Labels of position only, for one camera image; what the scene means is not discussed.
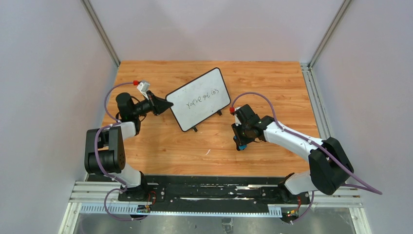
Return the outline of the blue and black eraser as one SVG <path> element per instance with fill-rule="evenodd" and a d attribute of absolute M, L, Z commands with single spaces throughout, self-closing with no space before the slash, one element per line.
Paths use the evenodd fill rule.
<path fill-rule="evenodd" d="M 249 138 L 244 137 L 244 136 L 237 137 L 237 138 L 238 138 L 238 140 L 240 141 L 240 144 L 241 144 L 241 146 L 242 146 L 242 150 L 244 150 L 244 149 L 245 149 L 245 143 L 246 143 L 247 141 L 249 141 Z"/>

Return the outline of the white whiteboard with black frame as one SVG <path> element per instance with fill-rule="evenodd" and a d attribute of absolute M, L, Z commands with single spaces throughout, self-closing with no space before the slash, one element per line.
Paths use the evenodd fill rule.
<path fill-rule="evenodd" d="M 181 131 L 219 113 L 231 103 L 221 70 L 216 67 L 166 95 Z"/>

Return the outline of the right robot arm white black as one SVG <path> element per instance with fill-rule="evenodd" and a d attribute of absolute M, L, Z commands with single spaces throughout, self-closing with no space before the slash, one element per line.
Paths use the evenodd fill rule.
<path fill-rule="evenodd" d="M 342 145 L 333 137 L 310 137 L 286 127 L 273 117 L 260 118 L 248 104 L 231 107 L 230 113 L 235 117 L 231 128 L 238 151 L 258 139 L 279 145 L 309 163 L 308 171 L 290 173 L 277 185 L 286 196 L 308 191 L 332 195 L 354 172 Z"/>

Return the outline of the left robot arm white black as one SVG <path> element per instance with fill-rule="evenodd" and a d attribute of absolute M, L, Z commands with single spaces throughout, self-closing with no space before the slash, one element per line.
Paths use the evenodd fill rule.
<path fill-rule="evenodd" d="M 140 133 L 141 122 L 148 113 L 158 116 L 173 106 L 151 91 L 146 94 L 147 97 L 137 103 L 129 93 L 118 94 L 115 99 L 118 107 L 116 123 L 88 130 L 85 142 L 86 172 L 119 182 L 121 191 L 137 201 L 148 198 L 150 192 L 144 174 L 126 162 L 124 140 Z"/>

